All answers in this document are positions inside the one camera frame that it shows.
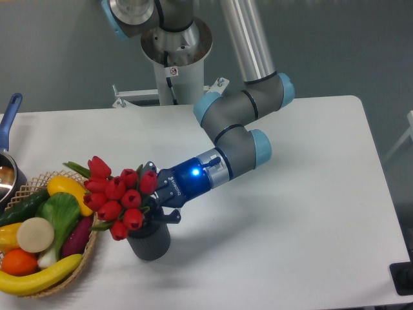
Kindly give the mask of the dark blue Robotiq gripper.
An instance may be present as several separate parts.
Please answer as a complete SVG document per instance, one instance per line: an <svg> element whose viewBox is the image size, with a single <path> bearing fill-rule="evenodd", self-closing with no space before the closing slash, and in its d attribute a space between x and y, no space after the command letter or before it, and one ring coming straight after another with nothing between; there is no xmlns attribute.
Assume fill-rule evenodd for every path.
<svg viewBox="0 0 413 310"><path fill-rule="evenodd" d="M181 208L184 204L212 189L207 167L199 158L191 158L169 169L159 170L153 161L148 161L141 169L141 175L157 176L156 202L159 206ZM174 209L165 214L162 208L152 215L152 222L156 224L179 224L181 213Z"/></svg>

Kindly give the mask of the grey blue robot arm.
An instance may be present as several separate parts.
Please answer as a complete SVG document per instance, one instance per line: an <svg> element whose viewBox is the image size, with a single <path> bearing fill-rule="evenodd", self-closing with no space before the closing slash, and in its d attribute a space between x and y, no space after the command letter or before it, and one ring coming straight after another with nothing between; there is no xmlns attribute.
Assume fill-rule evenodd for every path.
<svg viewBox="0 0 413 310"><path fill-rule="evenodd" d="M295 96L288 76L276 71L254 1L220 3L245 88L224 97L225 83L204 88L204 60L212 48L209 27L191 1L103 1L106 18L121 38L140 36L153 64L161 105L192 105L213 148L157 175L146 218L177 223L188 201L268 161L272 147L246 126L287 106Z"/></svg>

